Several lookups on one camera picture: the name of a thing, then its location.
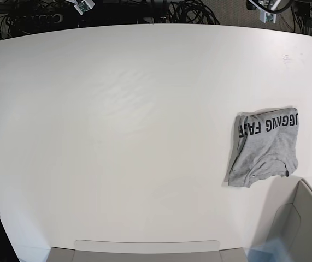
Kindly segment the grey bin at bottom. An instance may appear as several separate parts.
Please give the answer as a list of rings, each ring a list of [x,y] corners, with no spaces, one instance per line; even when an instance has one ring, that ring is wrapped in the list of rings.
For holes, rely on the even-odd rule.
[[[110,242],[76,240],[73,249],[52,247],[47,261],[247,261],[242,248],[220,249],[216,240]]]

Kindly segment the grey T-shirt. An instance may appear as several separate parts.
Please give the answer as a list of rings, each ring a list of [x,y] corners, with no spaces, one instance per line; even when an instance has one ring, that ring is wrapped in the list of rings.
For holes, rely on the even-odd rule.
[[[228,185],[249,188],[259,180],[293,174],[298,168],[298,130],[296,108],[241,114],[237,126],[237,155],[228,174]]]

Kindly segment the grey bin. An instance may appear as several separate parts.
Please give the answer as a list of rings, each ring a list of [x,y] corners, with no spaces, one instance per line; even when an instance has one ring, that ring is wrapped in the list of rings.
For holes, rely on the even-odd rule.
[[[47,261],[247,261],[242,248],[220,249],[216,240],[110,242],[76,240],[73,249],[52,247]]]
[[[271,261],[312,261],[312,188],[305,180],[276,212],[267,243]]]

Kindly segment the grey bin at right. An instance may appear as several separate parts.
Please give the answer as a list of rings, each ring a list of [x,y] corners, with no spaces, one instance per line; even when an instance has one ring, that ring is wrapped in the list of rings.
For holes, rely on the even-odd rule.
[[[271,261],[312,261],[312,188],[305,180],[276,212],[267,243]]]

